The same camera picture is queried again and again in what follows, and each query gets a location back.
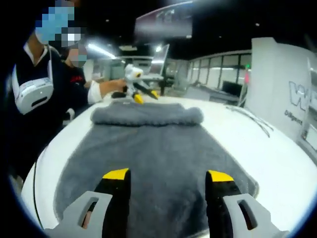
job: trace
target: gray towel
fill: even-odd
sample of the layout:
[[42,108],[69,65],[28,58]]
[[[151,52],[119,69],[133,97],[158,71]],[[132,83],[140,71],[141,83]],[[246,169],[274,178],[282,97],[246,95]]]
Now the gray towel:
[[207,170],[231,175],[241,192],[253,196],[258,185],[200,126],[202,120],[199,109],[178,104],[113,103],[96,109],[96,125],[57,186],[58,218],[81,194],[94,190],[104,174],[129,168],[129,237],[187,237],[207,230]]

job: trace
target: desk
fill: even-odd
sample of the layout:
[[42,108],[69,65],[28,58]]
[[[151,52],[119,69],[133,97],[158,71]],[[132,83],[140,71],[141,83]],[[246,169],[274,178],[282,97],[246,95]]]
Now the desk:
[[[185,108],[199,107],[205,116],[202,126],[237,160],[260,186],[257,201],[270,213],[280,230],[293,230],[317,192],[317,167],[307,154],[282,132],[274,128],[270,138],[248,117],[226,109],[225,105],[193,99],[161,97],[146,102],[180,103]],[[39,157],[35,195],[44,228],[54,228],[54,194],[68,158],[93,126],[91,113],[106,107],[110,98],[95,104],[66,126]],[[33,204],[33,173],[30,170],[22,199],[36,219]]]

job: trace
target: face mask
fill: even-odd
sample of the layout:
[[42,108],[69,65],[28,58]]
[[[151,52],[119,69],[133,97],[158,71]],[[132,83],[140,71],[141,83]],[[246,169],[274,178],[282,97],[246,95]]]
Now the face mask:
[[56,1],[55,7],[50,7],[47,14],[42,14],[42,20],[36,21],[35,35],[42,44],[48,44],[49,41],[55,41],[56,35],[61,35],[63,41],[67,42],[68,46],[75,44],[80,39],[75,41],[67,33],[68,21],[74,20],[74,7],[69,6],[66,1]]
[[77,68],[81,68],[84,66],[84,64],[87,61],[87,55],[78,55],[78,56],[72,56],[70,58],[70,61],[72,62],[72,64],[77,67]]

